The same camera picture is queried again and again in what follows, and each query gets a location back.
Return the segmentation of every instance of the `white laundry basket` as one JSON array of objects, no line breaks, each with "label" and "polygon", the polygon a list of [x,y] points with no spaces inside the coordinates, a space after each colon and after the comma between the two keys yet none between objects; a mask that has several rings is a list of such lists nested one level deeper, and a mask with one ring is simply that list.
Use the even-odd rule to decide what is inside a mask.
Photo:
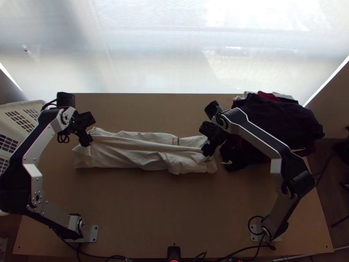
[{"label": "white laundry basket", "polygon": [[0,175],[8,167],[12,153],[36,127],[43,100],[0,105]]}]

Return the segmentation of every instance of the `folded garment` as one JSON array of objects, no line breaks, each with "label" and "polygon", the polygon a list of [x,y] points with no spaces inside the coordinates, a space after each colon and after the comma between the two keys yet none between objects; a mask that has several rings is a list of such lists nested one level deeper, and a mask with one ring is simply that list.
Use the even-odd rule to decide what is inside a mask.
[{"label": "folded garment", "polygon": [[127,131],[115,134],[101,128],[92,128],[88,133],[93,138],[91,145],[73,149],[76,168],[167,169],[175,175],[217,170],[214,158],[205,157],[201,151],[206,136],[179,138],[166,133]]}]

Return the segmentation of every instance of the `black cable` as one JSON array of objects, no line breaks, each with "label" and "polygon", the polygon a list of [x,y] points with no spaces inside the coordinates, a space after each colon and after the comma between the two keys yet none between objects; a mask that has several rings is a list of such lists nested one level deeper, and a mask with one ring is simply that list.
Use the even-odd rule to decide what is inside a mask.
[{"label": "black cable", "polygon": [[122,259],[122,260],[126,260],[127,261],[127,258],[125,258],[122,255],[112,255],[112,256],[108,257],[105,262],[108,262],[110,259]]},{"label": "black cable", "polygon": [[334,156],[335,156],[335,153],[333,152],[333,153],[326,159],[325,164],[324,164],[324,167],[322,168],[321,174],[320,174],[319,178],[316,179],[316,186],[319,184],[319,182],[320,182],[321,178],[323,177],[323,175],[324,175],[324,173],[325,173],[325,171],[326,171],[326,169],[327,169],[327,167],[328,167],[330,161],[332,160],[332,158],[333,158]]},{"label": "black cable", "polygon": [[78,258],[79,262],[82,262],[81,258],[80,258],[80,248],[81,248],[81,245],[82,245],[82,243],[79,243],[78,250],[76,251],[76,257]]},{"label": "black cable", "polygon": [[216,262],[220,262],[220,261],[222,261],[222,260],[224,260],[224,259],[230,259],[230,258],[232,258],[232,256],[234,256],[234,255],[236,255],[236,254],[238,254],[238,253],[240,253],[240,252],[242,252],[242,251],[248,250],[248,249],[253,249],[253,248],[257,248],[257,249],[258,249],[258,250],[257,250],[257,253],[256,253],[255,256],[253,257],[253,259],[255,259],[255,258],[258,256],[258,253],[259,253],[259,249],[260,249],[260,248],[270,248],[270,249],[273,250],[273,251],[276,250],[276,248],[275,248],[273,245],[270,245],[270,244],[268,244],[268,245],[262,245],[261,243],[262,243],[262,241],[260,241],[259,245],[257,245],[257,246],[250,246],[250,247],[247,247],[247,248],[242,248],[242,249],[240,249],[240,250],[238,250],[238,251],[235,251],[234,253],[231,253],[231,254],[229,254],[229,255],[223,257],[223,258],[217,259]]},{"label": "black cable", "polygon": [[53,103],[53,102],[56,102],[56,101],[57,101],[57,98],[52,100],[52,101],[50,101],[50,102],[48,102],[48,103],[46,103],[45,105],[42,106],[41,111],[43,111],[48,106],[57,106],[56,104]]},{"label": "black cable", "polygon": [[253,260],[258,256],[258,253],[259,253],[259,250],[260,250],[260,247],[261,247],[261,245],[262,245],[262,241],[263,241],[263,238],[265,237],[265,235],[266,235],[266,233],[264,233],[264,234],[262,235],[262,237],[260,238],[259,245],[258,245],[256,254],[254,255],[254,257],[251,258],[251,259],[247,259],[247,260],[245,260],[245,261],[253,261]]},{"label": "black cable", "polygon": [[69,141],[70,141],[70,138],[69,138],[69,136],[67,134],[59,134],[57,136],[57,142],[58,143],[65,143],[65,144],[67,144],[67,143],[69,143]]},{"label": "black cable", "polygon": [[256,236],[260,236],[260,235],[262,235],[262,234],[264,234],[265,232],[264,231],[262,231],[262,232],[259,232],[259,233],[256,233],[256,232],[252,232],[252,230],[251,230],[251,221],[253,220],[253,219],[255,219],[255,218],[264,218],[264,217],[262,217],[262,216],[253,216],[253,217],[251,217],[249,220],[248,220],[248,222],[247,222],[247,227],[248,227],[248,231],[250,231],[252,234],[254,234],[254,235],[256,235]]},{"label": "black cable", "polygon": [[88,257],[91,257],[91,258],[96,258],[96,259],[107,259],[107,261],[109,260],[109,259],[124,259],[125,261],[132,261],[131,259],[128,259],[127,257],[125,257],[125,256],[123,256],[123,255],[112,255],[112,256],[110,256],[110,257],[106,257],[106,256],[100,256],[100,255],[92,255],[92,254],[89,254],[89,253],[86,253],[86,252],[84,252],[84,251],[81,251],[80,250],[80,248],[81,248],[81,246],[80,247],[78,247],[78,248],[75,248],[75,247],[73,247],[72,245],[70,245],[69,243],[67,243],[64,239],[62,239],[55,231],[54,231],[54,233],[59,237],[59,239],[61,239],[63,242],[64,242],[64,244],[66,244],[68,247],[70,247],[71,249],[73,249],[73,250],[75,250],[77,253],[79,253],[79,254],[83,254],[83,255],[86,255],[86,256],[88,256]]},{"label": "black cable", "polygon": [[196,261],[198,261],[198,260],[204,261],[204,262],[205,262],[205,261],[206,261],[206,260],[205,260],[206,254],[207,254],[207,251],[198,254],[196,257],[194,257],[193,262],[196,262]]}]

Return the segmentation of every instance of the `wooden tabletop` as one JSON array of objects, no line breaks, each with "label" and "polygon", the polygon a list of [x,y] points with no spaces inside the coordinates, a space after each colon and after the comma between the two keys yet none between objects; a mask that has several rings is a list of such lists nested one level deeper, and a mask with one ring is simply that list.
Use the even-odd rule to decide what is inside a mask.
[{"label": "wooden tabletop", "polygon": [[[76,108],[91,111],[95,126],[106,131],[165,132],[179,137],[199,135],[207,120],[205,106],[217,100],[230,108],[235,95],[204,94],[76,94]],[[96,243],[82,250],[94,255],[163,258],[167,247],[179,245],[182,257],[207,251],[221,257],[251,241],[247,221],[268,215],[276,199],[269,164],[228,173],[220,164],[215,174],[172,175],[141,169],[74,169],[69,144],[53,139],[41,156],[39,169],[46,196],[69,213],[99,225]],[[264,256],[333,252],[316,189],[306,195],[276,242]],[[75,256],[47,226],[23,217],[15,254]],[[241,255],[253,255],[249,250]]]}]

